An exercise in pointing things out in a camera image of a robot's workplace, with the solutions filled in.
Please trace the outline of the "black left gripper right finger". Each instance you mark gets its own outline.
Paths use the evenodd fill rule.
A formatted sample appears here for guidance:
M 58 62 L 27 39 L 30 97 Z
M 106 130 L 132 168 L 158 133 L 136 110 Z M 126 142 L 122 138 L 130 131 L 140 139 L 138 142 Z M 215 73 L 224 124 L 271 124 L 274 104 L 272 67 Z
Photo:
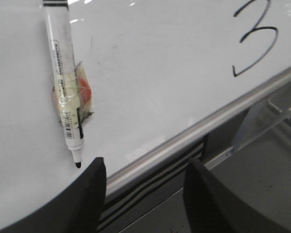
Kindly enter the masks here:
M 209 170 L 191 158 L 183 200 L 193 233 L 291 233 L 291 169 L 245 162 Z

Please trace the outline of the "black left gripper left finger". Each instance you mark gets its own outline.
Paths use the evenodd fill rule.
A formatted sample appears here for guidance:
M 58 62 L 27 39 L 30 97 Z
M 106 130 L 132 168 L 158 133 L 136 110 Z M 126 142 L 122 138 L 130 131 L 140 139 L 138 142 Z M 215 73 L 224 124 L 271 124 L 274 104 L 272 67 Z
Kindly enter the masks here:
M 106 166 L 95 158 L 74 181 L 39 172 L 0 175 L 0 233 L 95 233 L 106 198 Z

